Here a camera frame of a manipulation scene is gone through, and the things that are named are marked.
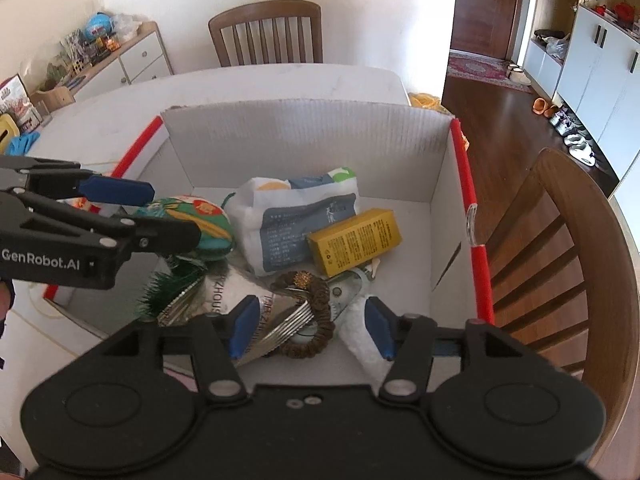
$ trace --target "white cardboard box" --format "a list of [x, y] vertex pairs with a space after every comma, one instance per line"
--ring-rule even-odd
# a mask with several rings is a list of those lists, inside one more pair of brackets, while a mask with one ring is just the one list
[[[382, 257], [372, 293], [398, 314], [418, 312], [461, 328], [492, 319], [484, 247], [474, 247], [476, 198], [457, 120], [421, 108], [364, 102], [277, 100], [170, 108], [142, 132], [113, 176], [150, 182], [156, 196], [193, 193], [221, 203], [254, 176], [291, 178], [349, 166], [363, 210], [395, 212], [403, 242]], [[110, 214], [105, 208], [101, 214]], [[134, 317], [158, 263], [135, 254], [108, 291], [50, 286], [45, 297], [92, 332]], [[312, 360], [257, 360], [255, 383], [347, 384], [370, 378], [338, 338]], [[436, 382], [455, 373], [434, 367]]]

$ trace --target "person's hand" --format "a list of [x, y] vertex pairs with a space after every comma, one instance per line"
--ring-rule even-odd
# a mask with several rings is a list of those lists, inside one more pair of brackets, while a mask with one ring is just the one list
[[0, 282], [0, 320], [6, 317], [10, 305], [11, 295], [9, 294], [9, 287], [7, 287], [5, 283]]

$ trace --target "wooden floor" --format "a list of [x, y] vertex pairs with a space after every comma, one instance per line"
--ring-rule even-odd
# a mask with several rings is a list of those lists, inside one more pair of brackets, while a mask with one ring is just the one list
[[[468, 150], [471, 171], [478, 194], [476, 236], [485, 242], [513, 200], [523, 183], [533, 161], [547, 146], [566, 151], [561, 137], [547, 120], [532, 113], [535, 96], [487, 83], [447, 78], [442, 103], [460, 118], [462, 128], [470, 142]], [[609, 196], [617, 181], [609, 174], [586, 168], [603, 192]], [[510, 238], [508, 250], [498, 257], [499, 269], [529, 243], [558, 214], [551, 200], [542, 200], [526, 222], [521, 222]], [[536, 270], [551, 262], [572, 245], [566, 228], [551, 242], [532, 265], [525, 266], [517, 275], [494, 290], [494, 301], [499, 300], [514, 286], [531, 276]], [[498, 325], [548, 301], [559, 293], [582, 281], [582, 271], [577, 260], [560, 275], [539, 290], [497, 315]], [[549, 335], [576, 322], [586, 319], [584, 294], [565, 305], [561, 310], [540, 320], [514, 335], [523, 342], [530, 342]], [[545, 356], [557, 365], [566, 365], [584, 359], [586, 337], [578, 336], [561, 346], [549, 350]], [[640, 381], [622, 426], [604, 457], [597, 464], [598, 473], [606, 480], [636, 480], [640, 476]]]

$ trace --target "white cabinet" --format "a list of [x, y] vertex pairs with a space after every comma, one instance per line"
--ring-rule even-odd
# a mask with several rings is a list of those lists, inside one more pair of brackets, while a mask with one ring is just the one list
[[591, 76], [576, 114], [590, 134], [599, 139], [631, 74], [631, 63], [636, 53], [634, 41], [624, 32], [607, 25], [602, 27], [597, 65]]
[[145, 81], [151, 81], [168, 75], [171, 75], [169, 67], [164, 60], [164, 56], [161, 56], [151, 65], [146, 67], [134, 80], [132, 80], [131, 84], [143, 83]]
[[158, 26], [154, 22], [145, 22], [137, 37], [124, 43], [107, 59], [85, 70], [84, 82], [72, 89], [71, 95], [76, 102], [85, 101], [123, 86], [171, 74]]
[[158, 35], [153, 33], [124, 52], [120, 59], [129, 79], [133, 81], [138, 74], [160, 56], [162, 56], [162, 47]]
[[[606, 155], [611, 167], [616, 172], [618, 178], [623, 178], [625, 173], [640, 151], [640, 128], [638, 128], [638, 117], [640, 116], [640, 60], [631, 62], [631, 66], [637, 65], [634, 73], [629, 70], [629, 78], [625, 88], [620, 94], [613, 113], [607, 123], [604, 133], [598, 141], [602, 152]], [[639, 188], [636, 188], [636, 200], [640, 202], [638, 196]]]
[[640, 247], [640, 164], [631, 167], [614, 195], [636, 245]]
[[117, 88], [127, 86], [129, 81], [118, 59], [114, 59], [105, 68], [93, 76], [74, 95], [76, 102], [85, 101], [91, 97], [110, 92]]
[[540, 67], [540, 74], [536, 81], [551, 98], [553, 98], [556, 93], [556, 87], [558, 86], [558, 79], [560, 79], [561, 70], [562, 65], [560, 62], [555, 60], [549, 54], [545, 54], [545, 59], [542, 60], [542, 67]]
[[605, 28], [614, 27], [589, 9], [578, 8], [569, 52], [558, 83], [558, 93], [573, 110], [580, 106], [591, 71], [602, 54], [600, 42]]
[[536, 77], [540, 74], [540, 69], [542, 69], [542, 62], [545, 60], [545, 51], [542, 49], [542, 46], [537, 44], [535, 41], [529, 41], [529, 47], [527, 48], [527, 55], [524, 57], [524, 64], [522, 67], [527, 73], [536, 81], [538, 78]]
[[523, 67], [527, 74], [545, 91], [546, 95], [552, 98], [556, 93], [556, 86], [562, 70], [560, 62], [547, 54], [546, 48], [531, 40]]

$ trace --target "wooden chair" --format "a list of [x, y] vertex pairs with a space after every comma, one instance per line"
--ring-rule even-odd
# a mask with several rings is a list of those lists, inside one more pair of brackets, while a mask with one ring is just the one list
[[244, 23], [246, 31], [246, 42], [249, 52], [249, 60], [251, 64], [257, 64], [255, 56], [255, 43], [252, 35], [251, 22], [258, 22], [258, 30], [260, 32], [260, 49], [262, 51], [262, 59], [264, 63], [269, 63], [269, 52], [267, 48], [267, 37], [264, 30], [264, 20], [271, 20], [271, 31], [273, 34], [273, 52], [276, 63], [282, 62], [282, 51], [280, 48], [280, 31], [276, 20], [284, 18], [284, 37], [286, 42], [287, 61], [289, 63], [296, 62], [294, 60], [294, 49], [291, 40], [290, 19], [296, 18], [298, 22], [298, 59], [300, 63], [306, 63], [306, 51], [304, 40], [303, 18], [311, 20], [311, 45], [313, 48], [313, 62], [322, 63], [322, 21], [320, 6], [313, 2], [305, 0], [271, 0], [268, 2], [259, 2], [256, 4], [248, 4], [235, 9], [226, 10], [221, 14], [209, 20], [209, 32], [213, 45], [216, 48], [218, 59], [221, 66], [231, 66], [229, 52], [226, 49], [225, 40], [222, 30], [231, 27], [234, 44], [236, 47], [236, 55], [238, 56], [238, 64], [244, 65], [244, 55], [242, 54], [242, 46], [240, 35], [238, 34], [238, 25]]
[[638, 368], [638, 286], [622, 229], [603, 193], [569, 156], [549, 148], [538, 155], [486, 244], [492, 267], [500, 248], [506, 245], [508, 235], [517, 235], [518, 231], [514, 230], [516, 222], [530, 215], [545, 193], [555, 204], [559, 215], [507, 264], [495, 272], [492, 269], [492, 287], [495, 290], [496, 286], [505, 285], [514, 273], [523, 274], [516, 271], [522, 270], [527, 262], [535, 261], [536, 255], [565, 225], [573, 246], [542, 269], [534, 269], [533, 275], [519, 285], [510, 280], [508, 284], [515, 285], [514, 288], [495, 301], [494, 309], [498, 319], [508, 318], [501, 314], [509, 310], [513, 313], [516, 302], [530, 296], [578, 258], [582, 269], [581, 283], [523, 315], [517, 315], [502, 328], [514, 334], [558, 312], [571, 300], [586, 293], [587, 319], [574, 320], [572, 326], [529, 341], [528, 346], [545, 352], [588, 332], [586, 356], [564, 366], [564, 369], [572, 374], [582, 372], [582, 381], [596, 391], [607, 410], [606, 427], [591, 457], [594, 465], [620, 426]]

